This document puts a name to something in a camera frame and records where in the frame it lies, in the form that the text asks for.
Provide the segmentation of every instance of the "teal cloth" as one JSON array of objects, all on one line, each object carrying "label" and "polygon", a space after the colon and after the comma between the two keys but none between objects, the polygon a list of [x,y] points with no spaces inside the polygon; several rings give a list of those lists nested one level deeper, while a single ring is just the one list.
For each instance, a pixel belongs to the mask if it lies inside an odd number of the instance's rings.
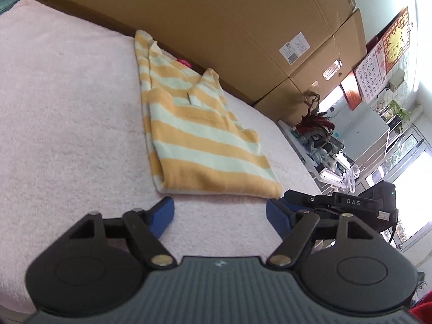
[{"label": "teal cloth", "polygon": [[0,14],[10,10],[19,0],[0,0]]}]

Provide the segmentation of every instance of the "blue gripper pad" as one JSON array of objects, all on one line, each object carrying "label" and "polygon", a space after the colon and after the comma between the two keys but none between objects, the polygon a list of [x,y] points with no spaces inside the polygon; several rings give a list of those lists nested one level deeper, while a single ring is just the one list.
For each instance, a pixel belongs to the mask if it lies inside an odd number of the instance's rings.
[{"label": "blue gripper pad", "polygon": [[[297,212],[299,210],[313,211],[310,208],[286,202],[283,197],[280,198],[278,201],[284,206],[288,207],[293,212]],[[279,236],[282,239],[285,239],[292,230],[292,226],[288,216],[283,211],[281,211],[271,200],[267,200],[266,215],[267,220],[270,222],[270,224],[273,226]]]},{"label": "blue gripper pad", "polygon": [[147,216],[150,219],[148,225],[150,231],[159,239],[174,218],[174,200],[165,197],[147,211]]}]

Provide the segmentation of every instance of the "pink object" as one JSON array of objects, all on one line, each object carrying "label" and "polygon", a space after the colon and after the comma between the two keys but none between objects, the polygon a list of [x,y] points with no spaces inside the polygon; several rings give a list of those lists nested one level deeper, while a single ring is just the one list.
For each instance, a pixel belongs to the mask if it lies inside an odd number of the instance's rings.
[{"label": "pink object", "polygon": [[186,66],[186,67],[192,69],[192,65],[184,59],[177,58],[177,62],[180,62],[183,66]]}]

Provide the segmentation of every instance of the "glass door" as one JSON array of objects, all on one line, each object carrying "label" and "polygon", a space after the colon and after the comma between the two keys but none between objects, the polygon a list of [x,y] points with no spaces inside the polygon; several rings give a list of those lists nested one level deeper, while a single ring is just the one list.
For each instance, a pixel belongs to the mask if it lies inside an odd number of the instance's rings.
[{"label": "glass door", "polygon": [[[432,208],[427,202],[431,174],[432,152],[421,136],[411,129],[387,158],[361,180],[366,189],[381,180],[396,186],[399,223],[392,243],[394,247],[402,248],[403,242],[432,221]],[[383,234],[386,239],[390,238],[389,231]]]}]

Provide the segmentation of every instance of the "green plant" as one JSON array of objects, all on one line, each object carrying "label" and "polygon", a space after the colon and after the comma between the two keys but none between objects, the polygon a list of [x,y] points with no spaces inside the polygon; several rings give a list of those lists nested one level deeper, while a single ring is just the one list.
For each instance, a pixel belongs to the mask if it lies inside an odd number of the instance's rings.
[{"label": "green plant", "polygon": [[411,112],[401,107],[395,100],[390,101],[387,105],[387,109],[393,116],[398,116],[402,120],[409,120]]}]

